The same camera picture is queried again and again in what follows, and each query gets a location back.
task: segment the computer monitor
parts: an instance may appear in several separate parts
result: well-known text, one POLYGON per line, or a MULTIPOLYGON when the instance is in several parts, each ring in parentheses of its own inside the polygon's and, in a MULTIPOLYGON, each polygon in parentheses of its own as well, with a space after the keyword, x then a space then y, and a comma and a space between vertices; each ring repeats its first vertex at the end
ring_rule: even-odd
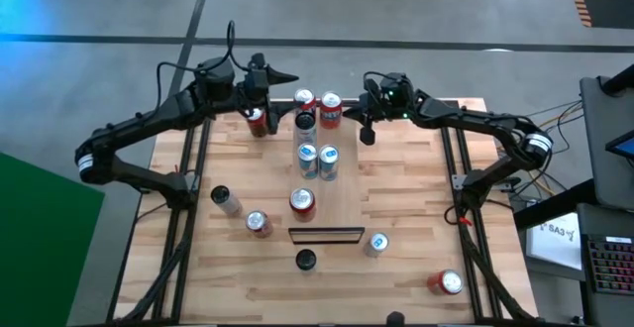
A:
POLYGON ((634 160, 634 130, 607 143, 605 149, 624 158, 634 160))

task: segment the standing can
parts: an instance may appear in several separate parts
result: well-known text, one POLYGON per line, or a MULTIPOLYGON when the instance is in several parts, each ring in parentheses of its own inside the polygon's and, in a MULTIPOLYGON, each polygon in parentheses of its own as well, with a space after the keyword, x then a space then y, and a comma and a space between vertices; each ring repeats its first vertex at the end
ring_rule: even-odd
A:
POLYGON ((315 206, 315 195, 308 188, 298 188, 290 193, 290 209, 295 214, 295 219, 300 222, 310 222, 315 218, 317 208, 315 206))
POLYGON ((339 150, 334 145, 325 145, 319 151, 319 176, 335 180, 339 170, 339 150))
POLYGON ((387 249, 388 244, 389 241, 384 233, 374 233, 366 243, 364 252, 367 256, 376 258, 387 249))
POLYGON ((315 114, 309 112, 297 114, 295 117, 297 144, 315 144, 317 140, 317 126, 315 124, 315 114))
POLYGON ((299 88, 293 97, 296 102, 302 103, 299 108, 295 109, 295 115, 301 112, 309 112, 313 115, 317 112, 317 98, 315 94, 308 88, 299 88))
POLYGON ((268 134, 268 128, 266 127, 266 112, 262 109, 254 109, 254 114, 247 119, 249 124, 249 130, 251 135, 256 138, 265 137, 268 134))
POLYGON ((297 149, 297 159, 299 160, 299 171, 301 176, 307 179, 317 177, 317 149, 310 144, 302 144, 297 149))
POLYGON ((463 290, 463 279, 453 270, 443 270, 427 278, 427 287, 438 295, 457 294, 463 290))
POLYGON ((324 129, 335 129, 339 127, 343 105, 341 97, 335 92, 325 92, 321 96, 320 121, 324 129))
POLYGON ((273 233, 273 226, 268 216, 260 210, 247 215, 247 229, 257 238, 266 238, 273 233))
POLYGON ((219 185, 214 187, 211 190, 211 200, 227 215, 236 216, 242 212, 242 203, 231 193, 227 186, 219 185))

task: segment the butcher block tabletop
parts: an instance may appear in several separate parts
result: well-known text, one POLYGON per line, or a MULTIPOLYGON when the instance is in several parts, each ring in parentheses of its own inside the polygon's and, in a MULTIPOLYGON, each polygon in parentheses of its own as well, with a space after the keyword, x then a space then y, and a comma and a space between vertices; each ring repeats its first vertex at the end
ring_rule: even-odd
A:
MULTIPOLYGON (((457 100, 485 110, 482 99, 457 100)), ((278 133, 264 138, 254 138, 239 114, 221 115, 212 123, 180 322, 379 324, 392 311, 402 312, 407 323, 473 322, 458 230, 443 219, 453 200, 440 131, 404 120, 381 122, 373 127, 376 143, 365 146, 356 122, 342 119, 336 130, 318 126, 318 147, 340 149, 339 176, 306 180, 296 167, 292 119, 286 115, 278 133), (228 217, 212 202, 211 189, 219 184, 240 199, 241 216, 228 217), (315 193, 317 213, 308 223, 296 221, 288 204, 290 192, 300 187, 315 193), (245 216, 255 209, 272 222, 268 238, 258 239, 246 229, 245 216), (289 237, 288 228, 297 227, 365 227, 366 232, 359 244, 306 246, 294 245, 289 237), (386 234, 389 246, 370 258, 363 247, 375 232, 386 234), (317 256, 312 272, 295 264, 296 254, 306 248, 317 256), (427 277, 445 269, 463 277, 461 293, 439 296, 428 289, 427 277)), ((451 135, 462 172, 455 131, 451 135)), ((474 168, 497 160, 492 137, 466 136, 474 168)), ((151 169, 174 171, 184 137, 177 131, 158 135, 151 169)), ((196 142, 192 148, 190 167, 196 142)), ((489 197, 507 201, 502 193, 489 197)), ((145 195, 139 214, 162 203, 157 193, 145 195)), ((512 212, 488 203, 481 212, 496 274, 520 305, 537 315, 512 212)), ((187 213, 181 214, 178 237, 187 213)), ((168 218, 169 209, 162 208, 137 223, 115 316, 128 313, 156 278, 168 218)), ((175 276, 167 286, 163 315, 170 312, 175 276)), ((490 316, 484 279, 477 276, 490 316)))

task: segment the concrete floor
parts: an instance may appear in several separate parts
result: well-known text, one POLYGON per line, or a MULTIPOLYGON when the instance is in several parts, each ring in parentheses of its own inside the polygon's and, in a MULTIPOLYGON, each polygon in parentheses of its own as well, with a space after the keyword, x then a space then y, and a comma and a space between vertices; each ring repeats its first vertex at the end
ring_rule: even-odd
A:
MULTIPOLYGON (((196 0, 0 0, 0 34, 185 37, 196 0)), ((224 37, 228 20, 239 38, 373 40, 540 45, 631 45, 634 31, 588 29, 573 0, 207 0, 197 37, 224 37)), ((177 61, 181 45, 0 42, 0 151, 78 180, 74 149, 92 130, 156 100, 158 61, 177 61)), ((224 48, 195 46, 189 63, 224 48)), ((578 98, 579 79, 613 74, 632 54, 237 48, 246 62, 262 51, 271 65, 301 77, 279 86, 362 91, 366 70, 405 71, 438 97, 483 97, 491 110, 526 114, 578 98)), ((165 70, 163 98, 172 72, 165 70)), ((590 177, 582 121, 566 127, 573 145, 549 173, 570 186, 590 177)), ((153 140, 121 157, 147 166, 153 140)), ((69 325, 104 320, 139 201, 113 183, 106 193, 69 325)), ((575 281, 530 273, 540 315, 565 322, 581 314, 575 281)))

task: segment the green screen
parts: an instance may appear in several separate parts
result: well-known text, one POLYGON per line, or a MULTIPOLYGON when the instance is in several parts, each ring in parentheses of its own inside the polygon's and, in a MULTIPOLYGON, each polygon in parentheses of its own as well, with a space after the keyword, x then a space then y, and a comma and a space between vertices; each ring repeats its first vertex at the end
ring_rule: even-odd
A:
POLYGON ((104 194, 0 154, 0 326, 65 326, 104 194))

